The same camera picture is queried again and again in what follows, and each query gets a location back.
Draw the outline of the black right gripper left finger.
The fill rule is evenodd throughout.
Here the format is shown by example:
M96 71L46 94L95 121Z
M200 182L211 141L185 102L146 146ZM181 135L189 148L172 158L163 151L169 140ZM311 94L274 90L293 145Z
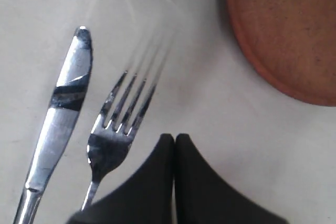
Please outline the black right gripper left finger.
M129 179L68 223L172 223L173 157L174 139L162 134Z

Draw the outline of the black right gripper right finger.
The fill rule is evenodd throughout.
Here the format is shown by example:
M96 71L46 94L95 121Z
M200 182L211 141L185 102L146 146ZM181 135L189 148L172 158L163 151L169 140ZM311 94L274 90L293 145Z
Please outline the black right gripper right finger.
M226 183L188 134L177 136L174 154L178 223L287 223Z

